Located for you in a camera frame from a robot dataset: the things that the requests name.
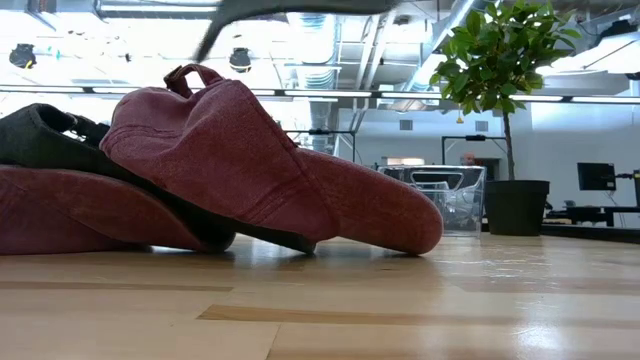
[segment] fluorescent light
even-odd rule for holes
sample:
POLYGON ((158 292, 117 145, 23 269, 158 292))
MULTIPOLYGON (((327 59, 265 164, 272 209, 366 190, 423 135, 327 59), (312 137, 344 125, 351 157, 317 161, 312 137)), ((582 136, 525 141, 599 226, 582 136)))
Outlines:
POLYGON ((158 6, 139 6, 139 5, 103 5, 100 7, 100 11, 132 11, 132 12, 203 12, 210 13, 217 10, 214 6, 170 6, 170 5, 158 5, 158 6))
POLYGON ((511 99, 517 101, 562 101, 562 96, 544 96, 544 95, 513 95, 511 99))
POLYGON ((371 97, 370 91, 286 90, 284 94, 298 97, 371 97))
POLYGON ((0 92, 84 93, 84 90, 73 86, 0 86, 0 92))
POLYGON ((118 87, 94 87, 93 91, 98 94, 128 94, 138 87, 118 88, 118 87))
POLYGON ((387 158, 389 166, 423 166, 424 159, 420 158, 387 158))
POLYGON ((384 92, 381 96, 392 99, 442 100, 442 94, 440 93, 384 92))
POLYGON ((276 94, 275 90, 251 90, 253 95, 255 96, 274 96, 276 94))
POLYGON ((338 102, 337 98, 299 98, 296 97, 294 101, 308 101, 308 102, 338 102))
POLYGON ((640 97, 615 97, 615 96, 574 96, 571 100, 576 103, 598 103, 598 104, 631 104, 640 105, 640 97))

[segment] wooden floor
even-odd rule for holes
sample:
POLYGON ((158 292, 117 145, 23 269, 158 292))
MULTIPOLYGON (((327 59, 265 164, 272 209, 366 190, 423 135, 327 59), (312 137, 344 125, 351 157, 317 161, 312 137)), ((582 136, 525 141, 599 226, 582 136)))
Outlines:
POLYGON ((0 257, 0 359, 640 359, 640 246, 0 257))

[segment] ceiling light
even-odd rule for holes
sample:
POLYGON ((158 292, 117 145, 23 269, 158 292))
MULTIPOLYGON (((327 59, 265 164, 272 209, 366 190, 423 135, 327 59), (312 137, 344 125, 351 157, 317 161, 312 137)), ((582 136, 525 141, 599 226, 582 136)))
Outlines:
POLYGON ((132 12, 203 12, 210 13, 216 11, 215 6, 137 6, 137 5, 102 5, 100 11, 132 11, 132 12))
POLYGON ((638 97, 614 97, 614 96, 575 96, 572 100, 574 103, 597 103, 597 104, 631 104, 640 105, 638 97))
POLYGON ((11 50, 9 62, 21 69, 31 69, 36 64, 36 56, 33 54, 32 44, 18 44, 11 50))
POLYGON ((94 87, 93 92, 97 94, 128 94, 134 90, 138 90, 137 87, 127 87, 127 88, 118 88, 118 87, 94 87))
POLYGON ((286 90, 284 94, 286 96, 297 96, 297 97, 357 97, 357 98, 371 97, 370 91, 286 90))
POLYGON ((529 102, 552 102, 562 101, 562 96, 544 96, 544 95, 513 95, 512 100, 529 101, 529 102))
POLYGON ((82 94, 84 90, 73 86, 0 86, 0 92, 82 94))
POLYGON ((440 93, 412 93, 412 92, 384 92, 382 93, 384 98, 392 99, 431 99, 441 100, 442 95, 440 93))
POLYGON ((244 74, 251 71, 251 58, 249 58, 249 49, 235 48, 229 57, 229 66, 233 71, 244 74))
POLYGON ((308 102, 338 102, 337 98, 300 98, 296 97, 294 101, 308 101, 308 102))
POLYGON ((274 96, 276 94, 275 90, 251 90, 251 92, 255 96, 274 96))

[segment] ceiling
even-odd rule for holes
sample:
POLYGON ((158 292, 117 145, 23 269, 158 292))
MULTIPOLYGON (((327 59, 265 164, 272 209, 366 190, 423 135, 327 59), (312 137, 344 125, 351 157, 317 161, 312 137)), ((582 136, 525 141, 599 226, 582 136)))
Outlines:
MULTIPOLYGON (((440 58, 428 51, 427 45, 434 43, 438 31, 453 18, 452 12, 457 14, 465 1, 472 0, 405 1, 394 11, 380 16, 335 16, 336 26, 332 28, 335 34, 328 35, 331 39, 328 43, 325 39, 329 37, 310 34, 312 30, 304 27, 308 24, 296 23, 292 14, 240 21, 224 29, 204 64, 253 89, 292 89, 315 84, 313 86, 321 89, 402 90, 415 80, 419 68, 438 64, 440 58), (230 67, 229 57, 234 48, 249 49, 250 72, 240 74, 230 67), (317 61, 325 55, 325 61, 317 61), (330 81, 317 82, 316 78, 321 77, 330 81)), ((190 62, 209 24, 208 10, 200 10, 211 8, 215 2, 0 0, 0 58, 7 59, 18 43, 33 44, 37 56, 37 64, 32 69, 0 61, 0 86, 163 86, 164 75, 190 62)), ((589 34, 597 35, 619 19, 635 22, 640 0, 554 0, 553 3, 561 12, 577 10, 573 26, 584 35, 584 40, 577 44, 582 53, 596 40, 589 34)), ((619 64, 616 58, 609 57, 607 65, 595 73, 551 73, 546 77, 544 91, 560 95, 618 94, 628 88, 628 80, 619 71, 616 73, 615 68, 619 68, 616 64, 619 64)), ((195 80, 194 86, 201 85, 195 80)), ((95 97, 103 98, 103 102, 96 104, 106 104, 106 108, 115 103, 103 95, 95 97)), ((378 105, 371 102, 369 107, 378 105)), ((353 104, 341 100, 326 106, 333 114, 339 108, 352 108, 353 104)), ((308 103, 301 106, 300 102, 289 102, 267 107, 274 118, 290 119, 285 122, 292 127, 337 128, 337 123, 351 120, 349 116, 347 120, 336 121, 338 115, 333 114, 317 122, 308 103)), ((367 119, 378 118, 378 115, 367 119)), ((395 129, 397 122, 393 119, 395 129)), ((376 134, 384 132, 384 129, 373 128, 374 120, 369 130, 376 134)))
MULTIPOLYGON (((38 61, 31 70, 0 63, 2 83, 161 84, 166 72, 189 62, 208 26, 204 19, 180 19, 179 12, 167 19, 152 19, 149 15, 123 18, 117 17, 117 13, 101 19, 96 16, 99 8, 91 9, 92 3, 93 0, 57 0, 58 11, 49 13, 25 12, 27 0, 0 1, 0 56, 8 56, 17 43, 30 43, 35 45, 38 61)), ((123 0, 106 3, 145 4, 123 0)), ((181 3, 187 4, 184 0, 171 2, 181 3)), ((422 64, 421 57, 426 55, 422 53, 423 43, 433 35, 434 24, 449 16, 452 3, 452 0, 407 1, 397 8, 393 17, 381 16, 373 29, 368 16, 339 16, 337 54, 331 64, 337 73, 337 88, 355 88, 358 73, 363 71, 363 55, 367 54, 364 71, 374 72, 373 87, 406 82, 422 64), (394 25, 385 26, 387 21, 394 25), (378 58, 375 57, 377 51, 381 55, 378 58)), ((554 4, 558 9, 580 9, 589 19, 594 19, 632 9, 638 0, 562 0, 554 4)), ((305 43, 304 39, 300 41, 297 29, 279 21, 283 19, 286 17, 240 21, 227 26, 205 64, 227 77, 241 79, 252 88, 297 87, 296 70, 304 66, 301 61, 304 53, 314 51, 313 44, 305 43), (237 74, 228 66, 234 47, 250 50, 251 72, 237 74)))

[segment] ventilation duct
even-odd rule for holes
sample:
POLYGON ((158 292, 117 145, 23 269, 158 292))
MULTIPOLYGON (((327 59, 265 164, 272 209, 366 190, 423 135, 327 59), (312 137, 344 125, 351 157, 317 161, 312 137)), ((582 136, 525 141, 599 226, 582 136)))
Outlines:
POLYGON ((413 120, 400 120, 401 131, 413 131, 413 120))
POLYGON ((484 120, 476 121, 476 132, 489 132, 489 122, 484 120))
POLYGON ((429 80, 433 74, 433 69, 429 64, 429 57, 440 47, 451 29, 464 23, 471 10, 485 11, 491 3, 497 4, 500 0, 457 0, 452 8, 451 15, 434 25, 433 36, 422 46, 424 54, 423 65, 416 70, 413 77, 405 85, 405 91, 424 92, 429 88, 429 80))
MULTIPOLYGON (((299 36, 298 58, 303 64, 298 67, 298 84, 310 90, 331 90, 336 86, 336 72, 323 65, 332 65, 336 61, 336 42, 338 25, 335 15, 314 13, 288 13, 287 18, 292 32, 299 36)), ((311 102, 311 128, 326 129, 329 127, 331 103, 311 102)), ((326 152, 327 137, 312 136, 312 148, 326 152)))

